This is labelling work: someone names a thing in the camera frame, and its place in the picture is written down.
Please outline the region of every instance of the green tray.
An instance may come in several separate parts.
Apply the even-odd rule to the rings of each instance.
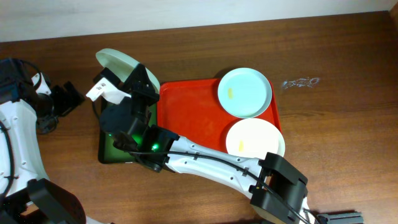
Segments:
[[[101,100],[101,111],[103,111],[107,106],[109,106],[106,100]],[[156,124],[156,104],[149,107],[149,111],[152,113],[149,120],[149,126]],[[108,136],[103,131],[99,134],[99,150],[98,150],[98,160],[103,164],[112,164],[120,162],[134,162],[134,158],[119,149],[113,147],[113,139]]]

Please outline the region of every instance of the wooden table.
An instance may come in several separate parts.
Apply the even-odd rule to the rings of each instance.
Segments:
[[[101,71],[95,53],[103,48],[136,58],[160,82],[255,68],[274,84],[285,158],[308,177],[310,208],[357,210],[366,223],[395,223],[397,37],[389,14],[374,12],[8,42],[0,44],[0,56],[31,61],[54,84],[70,80],[84,94]],[[307,77],[320,81],[313,88],[281,88],[286,80]],[[216,182],[135,164],[100,164],[98,133],[87,100],[54,133],[39,136],[51,180],[74,193],[87,215],[115,223],[257,218],[245,196]]]

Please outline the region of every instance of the yellow sticker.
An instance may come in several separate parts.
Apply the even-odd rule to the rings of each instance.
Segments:
[[[243,140],[239,142],[239,152],[243,152]]]
[[[228,98],[229,98],[230,100],[232,100],[232,98],[234,98],[234,96],[232,95],[232,88],[229,88],[229,89],[228,89]]]

